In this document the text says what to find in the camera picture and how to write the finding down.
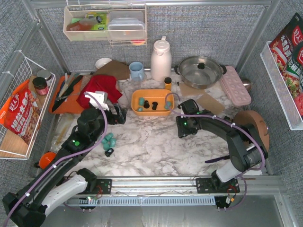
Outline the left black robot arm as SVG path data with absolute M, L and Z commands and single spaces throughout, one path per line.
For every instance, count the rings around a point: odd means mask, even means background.
M 53 210 L 71 197 L 94 192 L 97 176 L 86 168 L 78 170 L 63 183 L 61 180 L 102 142 L 110 124 L 117 124 L 110 110 L 103 110 L 101 106 L 85 109 L 54 160 L 23 189 L 17 193 L 9 192 L 3 197 L 7 214 L 3 225 L 12 220 L 19 227 L 39 227 Z

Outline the orange plastic storage basket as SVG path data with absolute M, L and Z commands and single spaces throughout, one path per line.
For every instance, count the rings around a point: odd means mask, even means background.
M 168 116 L 174 96 L 167 89 L 140 89 L 132 94 L 131 108 L 137 116 Z

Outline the brown cardboard sheet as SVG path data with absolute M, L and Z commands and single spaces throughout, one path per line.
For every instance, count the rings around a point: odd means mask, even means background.
M 214 99 L 211 95 L 204 93 L 196 101 L 202 108 L 212 112 L 215 115 L 219 115 L 225 110 L 225 107 Z

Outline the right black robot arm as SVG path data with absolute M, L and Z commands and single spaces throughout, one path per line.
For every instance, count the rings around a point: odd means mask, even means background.
M 211 175 L 212 188 L 216 192 L 226 188 L 235 177 L 254 166 L 265 164 L 268 151 L 253 124 L 237 125 L 208 110 L 200 111 L 193 99 L 179 104 L 178 108 L 181 110 L 180 116 L 176 117 L 179 138 L 204 130 L 227 142 L 229 161 Z

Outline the red cloth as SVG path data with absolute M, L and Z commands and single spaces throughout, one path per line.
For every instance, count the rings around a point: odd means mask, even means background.
M 88 84 L 80 92 L 77 98 L 78 104 L 83 108 L 89 108 L 89 98 L 86 98 L 85 92 L 102 91 L 107 93 L 107 97 L 111 103 L 118 103 L 122 93 L 116 88 L 117 79 L 114 76 L 98 74 L 91 77 Z

